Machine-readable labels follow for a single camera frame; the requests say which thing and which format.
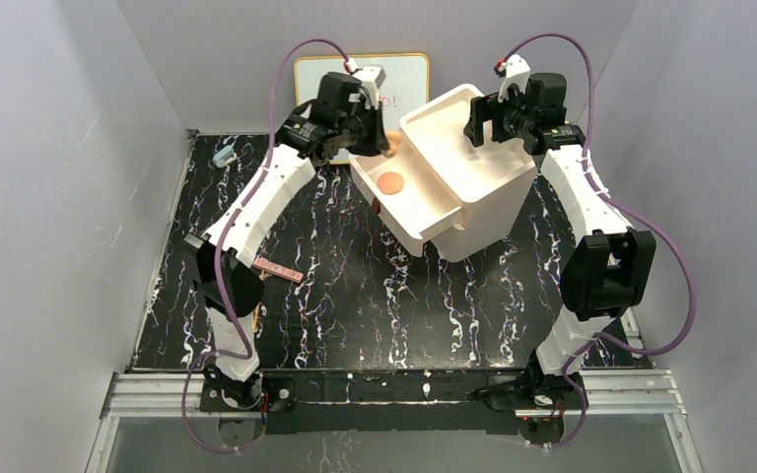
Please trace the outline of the teardrop orange makeup sponge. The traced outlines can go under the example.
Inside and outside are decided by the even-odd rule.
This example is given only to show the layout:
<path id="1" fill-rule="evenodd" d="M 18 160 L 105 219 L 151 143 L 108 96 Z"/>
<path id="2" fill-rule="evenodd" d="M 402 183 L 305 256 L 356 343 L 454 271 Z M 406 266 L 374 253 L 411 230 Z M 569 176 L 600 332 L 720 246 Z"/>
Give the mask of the teardrop orange makeup sponge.
<path id="1" fill-rule="evenodd" d="M 387 141 L 387 149 L 382 152 L 386 158 L 393 158 L 396 156 L 399 146 L 402 142 L 402 136 L 398 131 L 387 130 L 385 132 L 385 138 Z"/>

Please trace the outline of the white drawer organizer box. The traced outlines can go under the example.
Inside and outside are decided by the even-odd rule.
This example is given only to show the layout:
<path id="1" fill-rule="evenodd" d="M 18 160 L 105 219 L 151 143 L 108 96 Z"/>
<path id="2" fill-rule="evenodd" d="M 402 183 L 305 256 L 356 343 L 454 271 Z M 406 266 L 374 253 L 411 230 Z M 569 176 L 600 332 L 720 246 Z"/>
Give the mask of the white drawer organizer box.
<path id="1" fill-rule="evenodd" d="M 476 147 L 464 135 L 480 90 L 463 84 L 405 114 L 404 142 L 424 159 L 459 209 L 451 226 L 430 238 L 441 258 L 455 262 L 507 237 L 537 169 L 519 139 Z"/>

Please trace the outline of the round orange makeup sponge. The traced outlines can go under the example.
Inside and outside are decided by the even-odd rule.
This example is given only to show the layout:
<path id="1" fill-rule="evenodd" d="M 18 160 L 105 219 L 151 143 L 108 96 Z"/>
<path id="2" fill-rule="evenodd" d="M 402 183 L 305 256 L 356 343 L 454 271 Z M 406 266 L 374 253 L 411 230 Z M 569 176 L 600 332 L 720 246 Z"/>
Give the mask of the round orange makeup sponge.
<path id="1" fill-rule="evenodd" d="M 404 188 L 404 177 L 394 171 L 388 171 L 381 174 L 377 179 L 378 190 L 385 195 L 395 195 Z"/>

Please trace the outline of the white top drawer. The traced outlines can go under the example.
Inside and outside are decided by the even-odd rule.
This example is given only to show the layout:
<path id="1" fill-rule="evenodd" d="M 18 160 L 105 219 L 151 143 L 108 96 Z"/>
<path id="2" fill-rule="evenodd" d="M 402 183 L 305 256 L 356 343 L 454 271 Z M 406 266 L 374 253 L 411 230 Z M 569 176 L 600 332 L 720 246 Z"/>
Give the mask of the white top drawer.
<path id="1" fill-rule="evenodd" d="M 459 201 L 406 140 L 391 158 L 351 155 L 349 165 L 368 206 L 412 256 L 422 256 L 426 242 L 459 223 Z M 399 191 L 387 193 L 380 188 L 379 181 L 387 173 L 401 177 Z"/>

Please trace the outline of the pink lipstick box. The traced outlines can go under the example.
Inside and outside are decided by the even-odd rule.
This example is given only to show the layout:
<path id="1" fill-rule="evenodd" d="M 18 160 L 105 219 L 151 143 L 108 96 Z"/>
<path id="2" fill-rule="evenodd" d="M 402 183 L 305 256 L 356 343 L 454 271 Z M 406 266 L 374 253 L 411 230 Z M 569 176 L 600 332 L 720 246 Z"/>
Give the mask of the pink lipstick box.
<path id="1" fill-rule="evenodd" d="M 266 274 L 277 276 L 281 279 L 300 284 L 304 279 L 304 274 L 295 269 L 288 268 L 286 266 L 274 263 L 266 258 L 256 258 L 252 266 L 261 272 Z"/>

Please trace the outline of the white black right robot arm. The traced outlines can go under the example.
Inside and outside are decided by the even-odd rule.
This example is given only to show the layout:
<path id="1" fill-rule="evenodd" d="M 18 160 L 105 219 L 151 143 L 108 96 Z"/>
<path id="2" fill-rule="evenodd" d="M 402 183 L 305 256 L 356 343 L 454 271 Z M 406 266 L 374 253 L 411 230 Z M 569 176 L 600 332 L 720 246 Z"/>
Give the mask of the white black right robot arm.
<path id="1" fill-rule="evenodd" d="M 638 304 L 644 295 L 656 241 L 637 231 L 602 200 L 586 137 L 566 121 L 565 77 L 557 73 L 502 73 L 498 92 L 472 100 L 464 134 L 474 147 L 490 141 L 499 147 L 519 139 L 540 172 L 554 187 L 577 241 L 560 276 L 563 307 L 547 338 L 530 355 L 523 374 L 502 381 L 527 396 L 553 396 L 573 389 L 574 373 L 591 342 Z"/>

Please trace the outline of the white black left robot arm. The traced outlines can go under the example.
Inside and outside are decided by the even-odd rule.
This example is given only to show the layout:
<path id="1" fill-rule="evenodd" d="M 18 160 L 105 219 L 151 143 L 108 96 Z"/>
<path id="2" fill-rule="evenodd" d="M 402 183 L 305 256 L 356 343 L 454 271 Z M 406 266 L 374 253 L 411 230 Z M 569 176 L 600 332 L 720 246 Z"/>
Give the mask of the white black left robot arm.
<path id="1" fill-rule="evenodd" d="M 296 107 L 270 136 L 263 163 L 225 214 L 203 235 L 186 236 L 195 265 L 192 285 L 213 329 L 215 365 L 227 378 L 246 382 L 259 367 L 252 321 L 264 283 L 252 266 L 271 227 L 340 151 L 368 157 L 390 152 L 379 98 L 384 80 L 377 65 L 326 73 L 315 98 Z"/>

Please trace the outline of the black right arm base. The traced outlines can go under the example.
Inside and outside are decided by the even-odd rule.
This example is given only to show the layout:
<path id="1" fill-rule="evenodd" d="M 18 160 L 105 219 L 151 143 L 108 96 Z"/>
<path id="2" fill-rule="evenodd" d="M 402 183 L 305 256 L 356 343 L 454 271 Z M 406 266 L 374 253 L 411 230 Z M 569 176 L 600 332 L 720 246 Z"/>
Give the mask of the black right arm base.
<path id="1" fill-rule="evenodd" d="M 561 419 L 569 408 L 578 409 L 581 398 L 576 387 L 585 388 L 578 372 L 566 380 L 530 366 L 488 376 L 484 385 L 467 392 L 465 399 L 480 401 L 493 411 L 534 409 L 542 418 Z"/>

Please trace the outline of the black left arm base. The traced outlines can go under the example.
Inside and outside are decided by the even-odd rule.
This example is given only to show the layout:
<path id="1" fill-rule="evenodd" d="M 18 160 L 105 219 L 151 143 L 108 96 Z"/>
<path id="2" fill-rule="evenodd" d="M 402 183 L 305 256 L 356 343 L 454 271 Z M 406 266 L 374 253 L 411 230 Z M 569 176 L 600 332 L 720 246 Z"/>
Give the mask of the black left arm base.
<path id="1" fill-rule="evenodd" d="M 203 370 L 199 401 L 202 412 L 291 411 L 297 403 L 296 382 L 287 376 L 254 372 L 246 381 L 237 381 L 215 365 Z"/>

